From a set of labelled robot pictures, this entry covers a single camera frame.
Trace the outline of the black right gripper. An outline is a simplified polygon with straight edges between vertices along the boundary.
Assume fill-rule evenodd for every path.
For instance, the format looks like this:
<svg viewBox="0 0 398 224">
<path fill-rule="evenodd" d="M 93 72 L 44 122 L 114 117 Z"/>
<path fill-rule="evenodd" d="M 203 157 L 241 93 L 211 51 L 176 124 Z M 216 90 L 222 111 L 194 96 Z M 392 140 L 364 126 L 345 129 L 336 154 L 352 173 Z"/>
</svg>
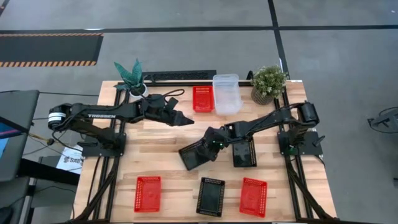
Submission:
<svg viewBox="0 0 398 224">
<path fill-rule="evenodd" d="M 201 146 L 198 149 L 198 155 L 209 158 L 210 161 L 214 162 L 218 156 L 218 153 L 228 147 L 232 139 L 229 136 L 229 131 L 222 128 L 209 127 L 204 136 L 201 138 Z"/>
</svg>

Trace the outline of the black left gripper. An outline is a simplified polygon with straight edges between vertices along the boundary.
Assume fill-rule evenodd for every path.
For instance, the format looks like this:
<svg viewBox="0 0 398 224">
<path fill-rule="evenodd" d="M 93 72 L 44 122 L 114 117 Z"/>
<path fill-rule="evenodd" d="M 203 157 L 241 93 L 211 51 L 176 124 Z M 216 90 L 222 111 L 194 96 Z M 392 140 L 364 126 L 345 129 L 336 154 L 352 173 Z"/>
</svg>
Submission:
<svg viewBox="0 0 398 224">
<path fill-rule="evenodd" d="M 173 126 L 193 124 L 193 120 L 186 117 L 181 111 L 175 110 L 178 100 L 171 97 L 169 101 L 164 95 L 153 94 L 142 100 L 142 114 L 145 119 L 157 121 Z"/>
</svg>

